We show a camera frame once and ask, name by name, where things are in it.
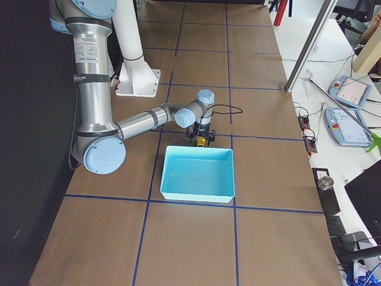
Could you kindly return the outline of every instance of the metal pole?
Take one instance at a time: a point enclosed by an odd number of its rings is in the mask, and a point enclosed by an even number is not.
[[[318,85],[317,83],[315,83],[315,81],[313,81],[312,79],[310,79],[309,77],[307,78],[314,86],[316,86],[317,88],[319,88],[319,90],[321,90],[322,92],[324,92],[325,95],[327,95],[329,97],[330,100],[332,100],[342,111],[344,111],[344,113],[346,115],[348,115],[351,119],[354,120],[354,122],[356,122],[358,125],[361,126],[361,128],[363,128],[369,135],[372,134],[372,131],[367,127],[365,126],[364,124],[362,124],[356,117],[354,117],[348,110],[346,110],[337,100],[335,100],[328,92],[326,92],[320,85]]]
[[[310,56],[310,53],[313,47],[315,46],[318,37],[322,33],[324,26],[327,23],[329,16],[331,15],[337,1],[338,0],[324,0],[324,3],[321,6],[320,12],[314,23],[314,26],[312,27],[311,32],[308,35],[307,40],[305,41],[300,56],[296,61],[295,67],[291,72],[289,80],[287,81],[287,84],[285,86],[285,90],[287,92],[292,91],[300,72],[302,72],[305,63],[307,62],[307,58]]]

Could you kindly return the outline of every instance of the red fire extinguisher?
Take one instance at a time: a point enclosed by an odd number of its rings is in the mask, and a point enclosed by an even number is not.
[[[278,12],[276,13],[274,26],[279,26],[280,22],[282,22],[283,14],[285,13],[286,6],[288,0],[281,0],[278,8]]]

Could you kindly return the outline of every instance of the power strip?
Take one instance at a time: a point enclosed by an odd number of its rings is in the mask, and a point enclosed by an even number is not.
[[[308,117],[298,116],[298,121],[299,121],[300,129],[302,129],[302,131],[304,131],[304,129],[310,129],[310,124],[308,122]]]
[[[315,142],[311,139],[304,138],[304,145],[305,149],[307,150],[307,153],[309,155],[317,154],[317,148],[315,146]]]

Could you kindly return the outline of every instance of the light blue plastic tray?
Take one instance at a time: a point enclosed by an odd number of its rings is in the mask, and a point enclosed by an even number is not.
[[[160,192],[167,200],[228,203],[235,196],[233,150],[168,146]]]

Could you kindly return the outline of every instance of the light blue joint cap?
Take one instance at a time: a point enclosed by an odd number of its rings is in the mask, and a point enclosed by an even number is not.
[[[117,137],[95,140],[83,156],[83,164],[90,172],[104,175],[117,170],[126,158],[126,147]]]
[[[50,25],[52,26],[53,30],[55,30],[56,32],[60,32],[60,33],[71,35],[69,30],[66,28],[65,24],[62,24],[62,23],[57,22],[57,21],[54,21],[52,18],[49,18],[49,19],[50,19]]]
[[[181,128],[187,128],[188,126],[192,125],[196,121],[195,114],[188,108],[181,108],[178,112],[174,115],[174,121],[179,125]]]
[[[117,0],[72,0],[79,10],[97,19],[108,19],[117,10]]]
[[[206,104],[213,104],[214,93],[209,89],[202,89],[197,93],[197,99]]]

